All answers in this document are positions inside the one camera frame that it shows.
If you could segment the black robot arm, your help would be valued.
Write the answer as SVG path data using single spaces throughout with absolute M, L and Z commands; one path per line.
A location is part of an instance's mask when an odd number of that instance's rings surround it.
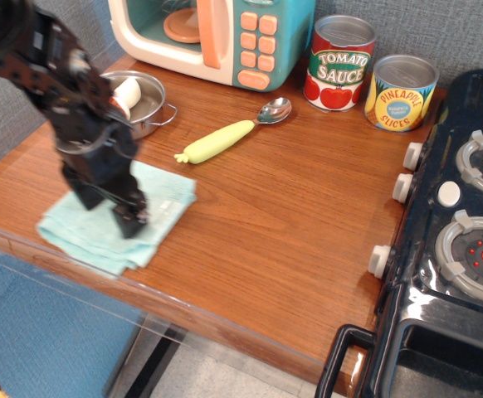
M 135 236 L 147 223 L 147 202 L 130 172 L 138 146 L 110 101 L 109 81 L 76 36 L 31 1 L 0 1 L 0 78 L 51 123 L 62 174 L 82 205 L 112 201 L 121 234 Z

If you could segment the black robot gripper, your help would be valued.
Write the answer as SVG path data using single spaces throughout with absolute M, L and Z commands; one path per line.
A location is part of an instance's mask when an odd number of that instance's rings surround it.
M 147 201 L 130 166 L 138 146 L 126 125 L 108 124 L 92 143 L 56 141 L 62 173 L 86 210 L 103 200 L 115 204 L 113 215 L 125 239 L 147 224 Z

